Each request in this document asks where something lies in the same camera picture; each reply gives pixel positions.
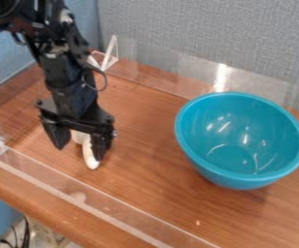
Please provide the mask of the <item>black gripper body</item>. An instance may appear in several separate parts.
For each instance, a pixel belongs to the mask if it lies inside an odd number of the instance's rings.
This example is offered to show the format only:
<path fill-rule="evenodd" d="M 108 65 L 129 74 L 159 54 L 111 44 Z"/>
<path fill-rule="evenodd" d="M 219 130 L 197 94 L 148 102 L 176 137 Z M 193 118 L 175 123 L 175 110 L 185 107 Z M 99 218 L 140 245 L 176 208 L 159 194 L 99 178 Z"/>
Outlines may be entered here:
<path fill-rule="evenodd" d="M 59 122 L 69 131 L 79 131 L 89 137 L 111 133 L 113 138 L 113 117 L 99 105 L 95 77 L 47 77 L 44 83 L 51 97 L 35 103 L 40 118 Z"/>

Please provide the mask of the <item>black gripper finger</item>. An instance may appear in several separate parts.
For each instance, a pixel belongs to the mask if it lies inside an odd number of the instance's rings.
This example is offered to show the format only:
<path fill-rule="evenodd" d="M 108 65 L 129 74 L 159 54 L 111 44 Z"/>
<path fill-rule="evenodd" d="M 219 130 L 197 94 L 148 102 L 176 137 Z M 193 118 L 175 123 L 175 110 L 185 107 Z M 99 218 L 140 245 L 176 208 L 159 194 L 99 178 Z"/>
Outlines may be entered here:
<path fill-rule="evenodd" d="M 91 150 L 97 161 L 104 159 L 107 151 L 111 147 L 112 135 L 111 133 L 91 135 Z"/>
<path fill-rule="evenodd" d="M 52 142 L 52 145 L 57 149 L 63 149 L 69 141 L 69 130 L 59 122 L 49 120 L 44 117 L 40 118 L 43 129 Z"/>

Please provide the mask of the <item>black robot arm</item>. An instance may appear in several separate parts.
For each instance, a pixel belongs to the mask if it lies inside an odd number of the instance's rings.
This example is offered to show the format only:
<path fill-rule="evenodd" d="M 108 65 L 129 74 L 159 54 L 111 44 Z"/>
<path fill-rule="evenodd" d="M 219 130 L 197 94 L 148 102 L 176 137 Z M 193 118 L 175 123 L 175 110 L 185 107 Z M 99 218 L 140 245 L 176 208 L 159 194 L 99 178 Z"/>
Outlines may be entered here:
<path fill-rule="evenodd" d="M 84 133 L 93 160 L 101 161 L 115 138 L 113 117 L 97 103 L 93 74 L 100 69 L 87 62 L 88 42 L 64 0 L 0 0 L 3 31 L 28 48 L 44 73 L 52 97 L 35 106 L 53 146 L 64 148 L 71 133 Z"/>

